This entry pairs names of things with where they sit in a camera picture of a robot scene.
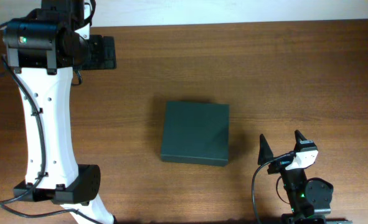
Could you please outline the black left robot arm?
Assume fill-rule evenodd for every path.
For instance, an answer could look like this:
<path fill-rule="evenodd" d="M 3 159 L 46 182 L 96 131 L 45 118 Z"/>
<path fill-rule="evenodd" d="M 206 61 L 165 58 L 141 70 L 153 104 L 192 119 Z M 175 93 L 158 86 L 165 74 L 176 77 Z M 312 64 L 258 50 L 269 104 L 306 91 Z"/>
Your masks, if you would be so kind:
<path fill-rule="evenodd" d="M 27 138 L 27 170 L 13 202 L 51 201 L 78 223 L 115 223 L 100 194 L 100 168 L 78 164 L 72 147 L 70 89 L 81 70 L 107 69 L 111 37 L 90 34 L 95 1 L 42 1 L 6 23 L 2 61 L 19 87 Z"/>

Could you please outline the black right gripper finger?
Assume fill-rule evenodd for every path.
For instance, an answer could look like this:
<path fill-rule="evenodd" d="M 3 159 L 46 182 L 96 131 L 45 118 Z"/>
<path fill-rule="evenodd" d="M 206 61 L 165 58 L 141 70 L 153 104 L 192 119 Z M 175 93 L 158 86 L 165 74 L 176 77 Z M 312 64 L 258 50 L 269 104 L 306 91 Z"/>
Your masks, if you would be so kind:
<path fill-rule="evenodd" d="M 297 146 L 305 145 L 308 143 L 308 140 L 303 136 L 303 134 L 298 129 L 295 130 L 295 140 Z"/>
<path fill-rule="evenodd" d="M 260 148 L 258 153 L 258 165 L 266 164 L 273 160 L 272 150 L 263 134 L 260 135 Z"/>

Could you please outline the black gift box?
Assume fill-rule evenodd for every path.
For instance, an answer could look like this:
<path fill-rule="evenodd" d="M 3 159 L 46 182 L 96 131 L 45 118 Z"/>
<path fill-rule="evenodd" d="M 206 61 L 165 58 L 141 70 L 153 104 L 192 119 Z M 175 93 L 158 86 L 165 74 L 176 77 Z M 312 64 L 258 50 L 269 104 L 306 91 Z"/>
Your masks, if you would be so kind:
<path fill-rule="evenodd" d="M 226 104 L 168 101 L 161 160 L 224 167 L 229 163 Z"/>

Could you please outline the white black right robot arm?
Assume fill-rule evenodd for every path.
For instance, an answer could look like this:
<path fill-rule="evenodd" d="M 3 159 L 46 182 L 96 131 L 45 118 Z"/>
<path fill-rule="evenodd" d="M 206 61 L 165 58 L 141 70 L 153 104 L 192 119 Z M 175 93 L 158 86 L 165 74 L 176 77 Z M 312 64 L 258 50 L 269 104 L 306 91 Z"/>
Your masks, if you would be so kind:
<path fill-rule="evenodd" d="M 334 187 L 320 178 L 307 178 L 305 169 L 313 165 L 318 148 L 312 140 L 295 131 L 296 144 L 286 154 L 275 157 L 263 134 L 260 135 L 258 169 L 252 177 L 252 205 L 257 222 L 261 222 L 255 203 L 255 178 L 258 172 L 268 166 L 268 174 L 279 174 L 288 197 L 291 213 L 283 214 L 281 223 L 326 223 L 331 213 L 330 203 Z"/>

